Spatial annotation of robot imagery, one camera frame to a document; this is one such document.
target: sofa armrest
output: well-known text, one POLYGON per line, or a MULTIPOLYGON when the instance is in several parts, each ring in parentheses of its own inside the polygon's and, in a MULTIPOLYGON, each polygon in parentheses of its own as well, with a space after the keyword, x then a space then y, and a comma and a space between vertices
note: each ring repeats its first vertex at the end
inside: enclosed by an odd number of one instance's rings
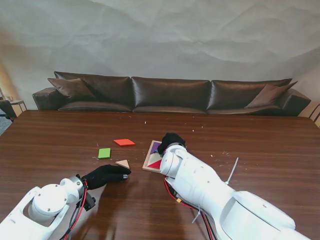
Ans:
POLYGON ((276 104, 283 109, 286 116, 296 117, 310 102, 311 100, 302 93, 295 89, 289 89, 276 101, 276 104))
POLYGON ((56 88, 48 87, 32 94, 39 110, 58 110, 67 103, 67 99, 56 88))

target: leather sofa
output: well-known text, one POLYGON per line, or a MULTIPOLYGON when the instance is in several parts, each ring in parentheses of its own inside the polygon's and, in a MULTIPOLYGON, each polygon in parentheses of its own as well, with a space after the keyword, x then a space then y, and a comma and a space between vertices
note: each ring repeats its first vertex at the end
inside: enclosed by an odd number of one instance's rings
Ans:
POLYGON ((97 100, 69 101, 49 87, 32 95, 39 110, 298 116, 310 103, 290 89, 273 105, 245 108, 266 85, 281 87, 291 79, 247 82, 54 74, 65 80, 80 78, 97 100))

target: red wire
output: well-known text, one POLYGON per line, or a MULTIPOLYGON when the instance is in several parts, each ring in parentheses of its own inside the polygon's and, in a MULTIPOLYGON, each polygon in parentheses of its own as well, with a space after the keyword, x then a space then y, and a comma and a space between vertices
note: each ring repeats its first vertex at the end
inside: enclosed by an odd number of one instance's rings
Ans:
POLYGON ((211 229, 210 229, 210 226, 209 226, 209 223, 208 223, 208 221, 207 221, 207 218, 206 218, 205 214, 204 214, 203 212, 201 212, 201 215, 202 215, 202 218, 204 219, 204 223, 205 223, 206 227, 207 227, 208 230, 209 230, 210 239, 214 239, 214 236, 213 236, 213 234, 212 234, 212 232, 211 232, 211 229))
MULTIPOLYGON (((176 198, 175 196, 173 196, 172 193, 169 191, 168 183, 167 183, 167 181, 166 181, 166 176, 164 176, 163 181, 164 181, 164 185, 165 185, 165 188, 166 188, 167 192, 170 194, 170 196, 171 196, 174 200, 177 200, 177 198, 176 198)), ((189 206, 189 205, 187 205, 187 204, 184 204, 183 202, 180 202, 180 204, 182 204, 183 206, 186 206, 186 207, 188 207, 188 208, 190 208, 190 209, 193 209, 191 206, 189 206)))
MULTIPOLYGON (((172 193, 169 191, 168 183, 167 183, 167 181, 166 181, 166 176, 164 176, 163 181, 164 181, 164 186, 165 186, 167 192, 169 193, 169 195, 170 195, 174 200, 177 200, 177 198, 176 198, 175 196, 173 196, 172 193)), ((180 202, 180 204, 182 204, 182 205, 184 205, 184 206, 186 206, 186 207, 188 207, 188 208, 190 208, 190 209, 194 209, 194 208, 192 208, 191 206, 189 206, 189 205, 187 205, 187 204, 185 204, 185 203, 183 203, 183 202, 180 202)), ((205 224, 206 227, 208 228, 208 231, 209 231, 209 234, 210 234, 209 237, 210 237, 210 239, 212 240, 212 239, 214 239, 214 238, 213 238, 212 232, 211 232, 211 230, 210 230, 209 223, 208 223, 206 217, 204 216, 204 213, 203 213, 203 212, 201 212, 201 215, 202 215, 202 218, 203 218, 203 220, 204 220, 204 224, 205 224)))
POLYGON ((88 191, 88 189, 86 188, 86 189, 84 190, 84 196, 83 196, 84 200, 83 200, 83 203, 82 203, 82 206, 81 206, 79 215, 76 217, 76 220, 74 221, 74 224, 73 224, 72 227, 70 228, 70 231, 76 226, 76 223, 78 222, 78 220, 79 220, 79 218, 80 218, 80 215, 81 215, 81 213, 82 213, 82 210, 84 209, 84 205, 85 205, 86 198, 87 198, 87 191, 88 191))

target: white robotic arm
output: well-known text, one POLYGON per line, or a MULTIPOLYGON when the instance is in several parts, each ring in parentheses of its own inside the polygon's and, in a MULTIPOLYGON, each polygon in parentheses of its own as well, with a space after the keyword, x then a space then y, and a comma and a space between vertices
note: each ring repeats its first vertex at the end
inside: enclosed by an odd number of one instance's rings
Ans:
POLYGON ((219 240, 309 239, 283 211, 250 192, 235 191, 181 144, 166 149, 160 173, 181 199, 213 219, 219 240))
POLYGON ((82 178, 76 175, 62 179, 60 184, 31 189, 0 223, 0 239, 47 240, 66 215, 69 204, 81 199, 76 205, 79 209, 61 239, 70 236, 82 209, 88 211, 95 206, 95 198, 87 191, 126 180, 130 173, 131 170, 125 167, 107 164, 82 178))
POLYGON ((66 215, 70 203, 84 194, 81 180, 73 176, 60 184, 31 189, 10 214, 0 223, 1 239, 47 240, 66 215), (24 215, 28 207, 29 217, 24 215), (52 221, 49 226, 42 223, 52 221))

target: tangram puzzle board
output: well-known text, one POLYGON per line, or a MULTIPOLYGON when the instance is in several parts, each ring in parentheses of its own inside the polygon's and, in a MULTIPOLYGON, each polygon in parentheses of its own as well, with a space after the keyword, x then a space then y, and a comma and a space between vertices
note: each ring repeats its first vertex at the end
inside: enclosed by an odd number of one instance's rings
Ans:
POLYGON ((161 141, 153 140, 149 147, 148 154, 144 160, 142 169, 154 173, 160 173, 160 164, 162 157, 156 152, 156 149, 161 144, 161 141))

